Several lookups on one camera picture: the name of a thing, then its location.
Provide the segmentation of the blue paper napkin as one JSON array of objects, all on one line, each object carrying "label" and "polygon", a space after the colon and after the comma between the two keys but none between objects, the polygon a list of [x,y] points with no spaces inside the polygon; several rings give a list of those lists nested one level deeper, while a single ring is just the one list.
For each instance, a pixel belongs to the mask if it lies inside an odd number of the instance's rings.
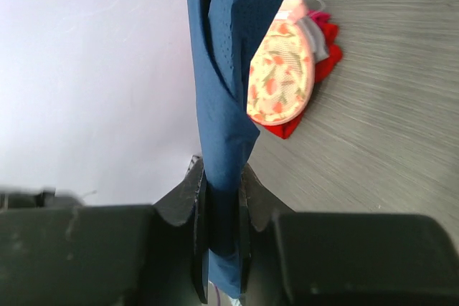
[{"label": "blue paper napkin", "polygon": [[242,170],[260,134],[248,117],[250,62],[283,0],[187,0],[197,122],[209,192],[209,279],[241,296],[236,240]]}]

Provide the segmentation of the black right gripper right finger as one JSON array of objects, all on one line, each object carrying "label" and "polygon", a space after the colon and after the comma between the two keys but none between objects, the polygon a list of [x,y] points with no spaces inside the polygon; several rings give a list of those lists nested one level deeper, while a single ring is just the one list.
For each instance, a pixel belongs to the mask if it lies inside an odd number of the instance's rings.
[{"label": "black right gripper right finger", "polygon": [[297,212],[246,166],[240,238],[247,305],[458,303],[458,253],[428,216]]}]

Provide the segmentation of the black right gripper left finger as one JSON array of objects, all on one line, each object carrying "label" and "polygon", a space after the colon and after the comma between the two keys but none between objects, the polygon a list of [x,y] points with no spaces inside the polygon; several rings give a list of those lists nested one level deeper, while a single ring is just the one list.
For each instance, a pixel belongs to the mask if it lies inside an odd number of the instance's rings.
[{"label": "black right gripper left finger", "polygon": [[154,204],[88,206],[1,189],[3,305],[207,302],[207,179],[196,161]]}]

